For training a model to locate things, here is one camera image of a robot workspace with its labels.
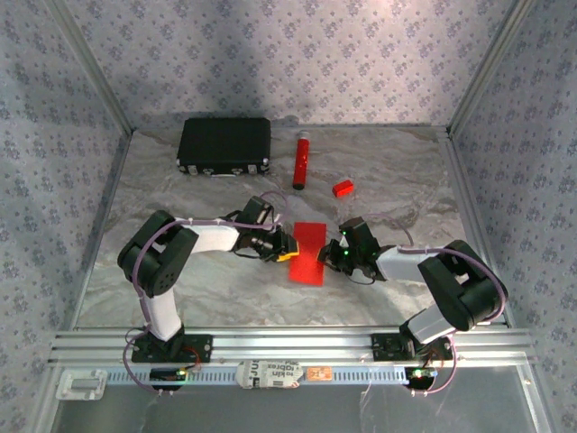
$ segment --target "red cylinder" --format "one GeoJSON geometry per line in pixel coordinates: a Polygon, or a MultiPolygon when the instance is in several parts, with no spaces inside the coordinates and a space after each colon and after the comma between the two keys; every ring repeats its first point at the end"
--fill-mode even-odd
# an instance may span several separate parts
{"type": "Polygon", "coordinates": [[[304,189],[307,184],[308,146],[310,141],[308,133],[298,135],[297,158],[295,159],[295,175],[292,179],[292,188],[304,189]]]}

